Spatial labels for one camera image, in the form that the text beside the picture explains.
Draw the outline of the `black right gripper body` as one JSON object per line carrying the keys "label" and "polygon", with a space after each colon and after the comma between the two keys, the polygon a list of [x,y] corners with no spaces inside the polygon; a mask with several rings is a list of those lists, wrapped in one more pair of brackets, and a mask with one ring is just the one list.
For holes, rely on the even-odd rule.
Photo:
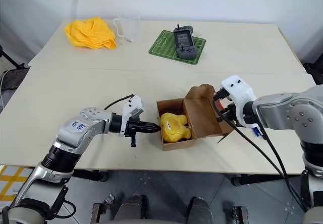
{"label": "black right gripper body", "polygon": [[236,106],[234,103],[228,104],[226,108],[221,110],[221,113],[226,119],[234,123],[235,126],[239,126],[239,122],[236,117]]}

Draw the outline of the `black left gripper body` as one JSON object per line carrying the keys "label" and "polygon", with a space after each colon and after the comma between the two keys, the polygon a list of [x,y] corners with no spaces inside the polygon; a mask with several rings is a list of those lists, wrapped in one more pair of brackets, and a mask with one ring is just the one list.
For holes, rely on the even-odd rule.
{"label": "black left gripper body", "polygon": [[126,124],[125,136],[131,138],[131,147],[136,147],[136,133],[148,133],[145,124],[137,120],[129,120]]}

